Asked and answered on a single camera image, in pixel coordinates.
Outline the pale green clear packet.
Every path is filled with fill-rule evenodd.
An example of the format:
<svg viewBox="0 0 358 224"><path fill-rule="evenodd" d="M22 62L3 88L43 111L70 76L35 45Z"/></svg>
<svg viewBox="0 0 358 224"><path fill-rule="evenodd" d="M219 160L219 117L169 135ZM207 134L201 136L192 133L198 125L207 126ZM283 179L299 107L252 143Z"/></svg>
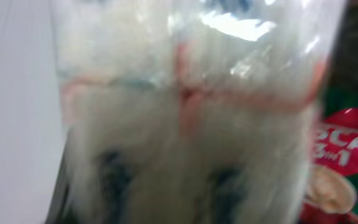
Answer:
<svg viewBox="0 0 358 224"><path fill-rule="evenodd" d="M52 0L47 223L296 223L346 3Z"/></svg>

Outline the green Nescafe coffee bag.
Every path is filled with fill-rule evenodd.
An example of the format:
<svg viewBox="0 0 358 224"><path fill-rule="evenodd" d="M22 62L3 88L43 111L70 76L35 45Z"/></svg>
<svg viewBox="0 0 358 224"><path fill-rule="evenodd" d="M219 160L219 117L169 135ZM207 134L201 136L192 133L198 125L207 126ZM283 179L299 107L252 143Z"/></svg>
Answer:
<svg viewBox="0 0 358 224"><path fill-rule="evenodd" d="M317 165L340 174L356 191L348 212L329 214L311 202L303 206L299 223L358 223L358 92L331 87L316 142Z"/></svg>

